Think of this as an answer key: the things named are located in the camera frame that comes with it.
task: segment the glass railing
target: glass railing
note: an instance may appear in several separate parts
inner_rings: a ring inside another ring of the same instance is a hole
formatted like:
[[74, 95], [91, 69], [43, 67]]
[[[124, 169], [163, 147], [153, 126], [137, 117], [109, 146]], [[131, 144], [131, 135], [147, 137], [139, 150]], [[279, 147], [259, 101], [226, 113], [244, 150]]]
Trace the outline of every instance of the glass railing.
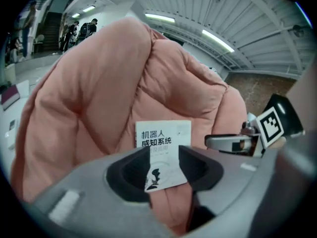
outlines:
[[30, 4], [31, 4], [33, 1], [36, 1], [36, 2], [37, 2], [37, 3], [36, 3], [36, 6], [35, 6], [35, 8], [36, 8], [37, 10], [41, 10], [43, 4], [46, 2], [46, 0], [30, 0], [30, 1], [26, 4], [26, 6], [25, 6], [24, 9], [22, 10], [22, 12], [24, 12], [24, 11], [29, 11], [29, 10], [30, 10]]

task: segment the ceiling light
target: ceiling light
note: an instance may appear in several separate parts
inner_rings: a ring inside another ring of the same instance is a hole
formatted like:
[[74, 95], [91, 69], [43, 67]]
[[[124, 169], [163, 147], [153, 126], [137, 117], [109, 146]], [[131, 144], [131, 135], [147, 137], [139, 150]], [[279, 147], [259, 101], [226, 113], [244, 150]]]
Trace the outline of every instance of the ceiling light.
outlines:
[[160, 20], [165, 20], [165, 21], [168, 21], [168, 22], [175, 23], [175, 19], [174, 18], [168, 18], [168, 17], [154, 15], [154, 14], [148, 14], [148, 13], [145, 13], [145, 16], [149, 17], [149, 18], [155, 18], [155, 19], [160, 19]]
[[306, 13], [303, 11], [303, 9], [300, 7], [300, 5], [295, 2], [295, 4], [297, 5], [298, 9], [301, 11], [302, 15], [304, 16], [304, 18], [306, 19], [307, 23], [309, 24], [309, 26], [311, 28], [313, 28], [311, 21], [309, 20], [309, 18], [307, 17]]
[[224, 48], [226, 48], [230, 52], [234, 52], [233, 48], [231, 48], [229, 45], [225, 44], [221, 39], [219, 39], [215, 35], [211, 34], [210, 32], [203, 30], [203, 34], [207, 35], [209, 38], [212, 38], [214, 41], [217, 41], [220, 45], [222, 45]]
[[281, 110], [281, 112], [282, 112], [283, 114], [286, 114], [286, 112], [285, 112], [285, 110], [283, 109], [282, 105], [279, 104], [279, 103], [277, 103], [277, 105], [278, 105], [278, 108]]
[[93, 9], [95, 9], [96, 7], [95, 6], [90, 6], [90, 7], [88, 7], [88, 8], [86, 8], [86, 9], [84, 9], [83, 11], [84, 12], [87, 12], [87, 11], [90, 11], [90, 10], [93, 10]]

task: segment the black rubber piece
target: black rubber piece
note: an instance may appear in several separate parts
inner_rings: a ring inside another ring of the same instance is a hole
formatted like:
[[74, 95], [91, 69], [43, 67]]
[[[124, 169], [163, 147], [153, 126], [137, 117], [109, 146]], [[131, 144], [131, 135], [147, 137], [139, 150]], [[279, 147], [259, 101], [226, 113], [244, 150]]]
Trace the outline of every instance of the black rubber piece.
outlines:
[[241, 151], [240, 142], [232, 143], [232, 152], [239, 152]]
[[[211, 189], [223, 176], [222, 165], [192, 149], [179, 146], [179, 166], [193, 191]], [[108, 168], [106, 180], [111, 189], [130, 202], [150, 202], [144, 192], [150, 169], [150, 147], [125, 157]]]
[[108, 168], [106, 180], [111, 189], [129, 202], [149, 202], [144, 192], [145, 179], [150, 169], [150, 147], [125, 157]]
[[209, 190], [223, 176], [223, 166], [185, 146], [179, 146], [179, 166], [193, 191]]
[[[284, 108], [285, 113], [281, 111], [279, 105]], [[289, 99], [278, 94], [272, 94], [263, 112], [270, 109], [271, 107], [275, 108], [275, 111], [281, 121], [282, 127], [284, 129], [283, 136], [290, 136], [304, 130], [302, 123]]]
[[210, 220], [215, 217], [207, 207], [199, 206], [195, 207], [193, 210], [192, 219], [188, 228], [188, 232], [195, 230], [196, 228], [201, 227], [202, 225], [206, 224]]

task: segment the brick wall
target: brick wall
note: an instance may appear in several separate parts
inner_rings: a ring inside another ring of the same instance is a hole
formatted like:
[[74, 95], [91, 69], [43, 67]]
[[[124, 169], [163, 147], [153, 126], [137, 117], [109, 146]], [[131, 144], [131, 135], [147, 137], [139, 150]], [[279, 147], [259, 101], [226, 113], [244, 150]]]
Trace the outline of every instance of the brick wall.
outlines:
[[230, 73], [226, 83], [238, 89], [247, 111], [260, 115], [273, 93], [285, 96], [296, 81], [277, 76]]

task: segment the white wall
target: white wall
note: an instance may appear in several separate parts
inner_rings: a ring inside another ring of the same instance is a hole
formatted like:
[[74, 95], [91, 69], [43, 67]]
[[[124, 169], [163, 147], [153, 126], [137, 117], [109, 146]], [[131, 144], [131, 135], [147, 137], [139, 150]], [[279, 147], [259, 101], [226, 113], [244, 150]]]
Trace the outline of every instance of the white wall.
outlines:
[[183, 48], [204, 65], [215, 68], [220, 77], [223, 80], [226, 80], [229, 71], [225, 69], [221, 64], [219, 64], [215, 59], [213, 59], [210, 55], [208, 55], [206, 52], [203, 52], [199, 48], [196, 48], [195, 46], [192, 46], [187, 43], [184, 43]]
[[135, 1], [130, 9], [131, 16], [134, 16], [147, 24], [148, 19], [144, 15], [144, 8], [138, 1]]
[[97, 31], [119, 19], [122, 19], [129, 12], [134, 1], [123, 2], [118, 5], [107, 5], [96, 8], [85, 14], [85, 17], [78, 19], [79, 27], [84, 23], [91, 22], [93, 18], [98, 20]]
[[139, 18], [139, 16], [137, 14], [135, 14], [133, 11], [129, 10], [128, 13], [125, 15], [126, 17], [134, 17], [134, 18], [137, 18], [139, 20], [141, 20]]

